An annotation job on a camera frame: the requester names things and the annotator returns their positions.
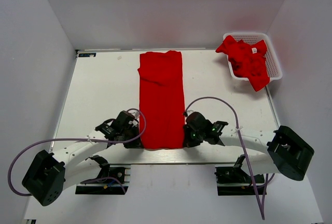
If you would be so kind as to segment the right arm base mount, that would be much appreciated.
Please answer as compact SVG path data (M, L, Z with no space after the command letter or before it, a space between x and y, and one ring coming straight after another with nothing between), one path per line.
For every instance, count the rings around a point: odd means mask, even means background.
M251 177L240 168L221 166L215 169L218 196L255 195Z

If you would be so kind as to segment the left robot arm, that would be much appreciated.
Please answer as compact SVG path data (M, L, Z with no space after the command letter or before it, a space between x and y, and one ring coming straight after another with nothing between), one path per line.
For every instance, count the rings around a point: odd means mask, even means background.
M53 203L63 190L77 184L122 186L123 172L112 168L99 155L116 144L140 142L137 109L123 110L116 119L108 119L85 138L54 152L40 151L33 159L22 186L42 205Z

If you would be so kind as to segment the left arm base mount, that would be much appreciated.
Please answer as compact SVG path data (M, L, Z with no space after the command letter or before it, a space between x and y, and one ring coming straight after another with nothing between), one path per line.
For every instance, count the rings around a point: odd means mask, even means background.
M84 179L75 188L76 195L125 195L129 188L131 167L110 165L95 177Z

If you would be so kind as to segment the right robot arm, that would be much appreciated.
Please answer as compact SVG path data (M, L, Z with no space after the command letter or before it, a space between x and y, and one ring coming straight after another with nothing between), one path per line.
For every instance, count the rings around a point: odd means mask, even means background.
M184 147L211 145L238 146L256 151L241 155L234 165L235 178L248 181L257 174L279 173L302 181L314 155L314 149L291 128L281 125L275 131L237 129L225 121L211 123L201 113L193 112L185 120Z

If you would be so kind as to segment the red t shirt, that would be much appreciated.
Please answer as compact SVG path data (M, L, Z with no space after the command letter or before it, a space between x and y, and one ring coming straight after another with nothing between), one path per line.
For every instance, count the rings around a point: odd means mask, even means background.
M182 148L185 124L182 53L142 53L138 73L139 109L146 118L146 125L140 126L144 148Z

